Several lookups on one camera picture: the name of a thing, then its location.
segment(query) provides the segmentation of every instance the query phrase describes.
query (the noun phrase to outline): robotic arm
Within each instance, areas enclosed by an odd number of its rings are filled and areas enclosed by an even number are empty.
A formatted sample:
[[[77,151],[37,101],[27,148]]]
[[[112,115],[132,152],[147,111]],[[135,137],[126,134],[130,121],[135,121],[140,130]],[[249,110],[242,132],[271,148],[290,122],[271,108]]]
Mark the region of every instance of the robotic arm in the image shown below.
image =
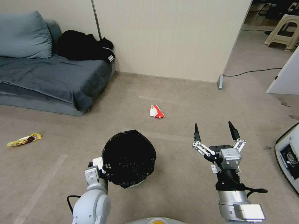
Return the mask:
[[[251,204],[248,197],[254,193],[267,193],[266,189],[253,189],[246,187],[240,182],[241,150],[246,140],[241,140],[238,130],[229,121],[230,132],[235,140],[234,145],[205,146],[200,139],[197,124],[195,124],[193,148],[211,163],[213,173],[217,174],[218,182],[216,190],[219,194],[220,214],[230,224],[262,223],[265,220],[262,207],[259,204]],[[95,158],[89,163],[85,170],[85,178],[88,183],[86,192],[78,197],[79,200],[71,207],[68,197],[68,204],[73,213],[72,224],[105,224],[110,212],[110,199],[108,193],[108,181],[103,170],[102,157]],[[146,223],[168,223],[181,224],[182,222],[152,217],[132,222],[132,224]]]
[[[213,164],[211,169],[217,174],[216,190],[219,194],[219,210],[221,217],[228,223],[262,223],[265,220],[262,207],[251,204],[249,195],[254,192],[267,193],[266,189],[253,189],[240,182],[241,150],[246,140],[241,140],[238,130],[229,121],[230,132],[234,145],[221,145],[206,147],[201,143],[197,124],[195,124],[193,148]]]
[[[85,170],[86,192],[76,202],[72,224],[105,224],[110,212],[108,181],[102,157],[95,158]]]

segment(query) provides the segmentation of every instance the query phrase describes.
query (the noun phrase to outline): yellow candy wrapper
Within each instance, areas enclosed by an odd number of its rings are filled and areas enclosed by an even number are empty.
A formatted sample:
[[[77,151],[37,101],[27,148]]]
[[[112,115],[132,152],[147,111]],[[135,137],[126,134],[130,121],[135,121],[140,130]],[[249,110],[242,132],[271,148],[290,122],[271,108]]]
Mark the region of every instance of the yellow candy wrapper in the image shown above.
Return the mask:
[[[13,141],[13,142],[9,142],[7,143],[7,146],[19,146],[19,145],[24,145],[30,142],[34,142],[36,140],[40,140],[42,137],[40,134],[38,133],[33,133],[30,136],[26,136],[23,138],[20,138],[19,140]]]

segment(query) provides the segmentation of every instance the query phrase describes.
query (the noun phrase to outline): floor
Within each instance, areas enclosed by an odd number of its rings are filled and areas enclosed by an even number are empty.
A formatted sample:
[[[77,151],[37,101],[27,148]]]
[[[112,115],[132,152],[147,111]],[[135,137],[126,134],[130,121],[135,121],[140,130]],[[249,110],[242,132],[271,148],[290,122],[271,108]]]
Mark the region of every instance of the floor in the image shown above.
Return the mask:
[[[282,67],[291,52],[263,47],[265,38],[263,32],[242,31],[225,75]],[[110,137],[128,129],[137,129],[154,145],[155,171],[134,188],[109,184],[108,224],[150,216],[191,224],[224,223],[216,175],[191,146],[195,122],[207,146],[232,144],[228,120],[247,140],[241,180],[269,190],[250,200],[262,205],[267,223],[299,223],[298,196],[274,154],[276,139],[298,122],[299,96],[266,94],[278,72],[225,77],[221,91],[210,82],[117,73],[83,117],[1,105],[1,223],[71,223],[66,197],[85,192],[88,163],[101,156]],[[166,117],[150,117],[151,104]],[[33,132],[43,138],[20,147],[5,146]]]

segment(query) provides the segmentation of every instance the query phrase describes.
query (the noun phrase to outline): plastic stool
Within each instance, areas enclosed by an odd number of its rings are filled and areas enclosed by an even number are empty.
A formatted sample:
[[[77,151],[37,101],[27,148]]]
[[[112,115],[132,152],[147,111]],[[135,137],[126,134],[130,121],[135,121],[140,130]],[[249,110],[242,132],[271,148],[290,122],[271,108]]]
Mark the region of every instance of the plastic stool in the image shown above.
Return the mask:
[[[296,30],[293,33],[293,36],[288,37],[288,36],[278,35],[278,32],[287,23],[295,23],[297,25]],[[284,16],[281,18],[281,20],[275,27],[275,29],[270,33],[270,35],[266,39],[264,45],[269,46],[272,42],[276,42],[280,44],[285,44],[286,45],[285,50],[292,50],[295,47],[298,39],[299,39],[299,16],[284,14]]]

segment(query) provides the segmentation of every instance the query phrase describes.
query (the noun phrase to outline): trash can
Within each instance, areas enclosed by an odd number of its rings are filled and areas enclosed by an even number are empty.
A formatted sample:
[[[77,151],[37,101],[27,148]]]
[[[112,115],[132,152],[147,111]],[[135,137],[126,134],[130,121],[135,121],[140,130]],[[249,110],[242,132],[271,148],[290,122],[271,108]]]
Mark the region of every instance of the trash can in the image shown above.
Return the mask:
[[[102,157],[107,179],[127,188],[141,183],[154,171],[156,151],[145,136],[130,130],[110,138]]]

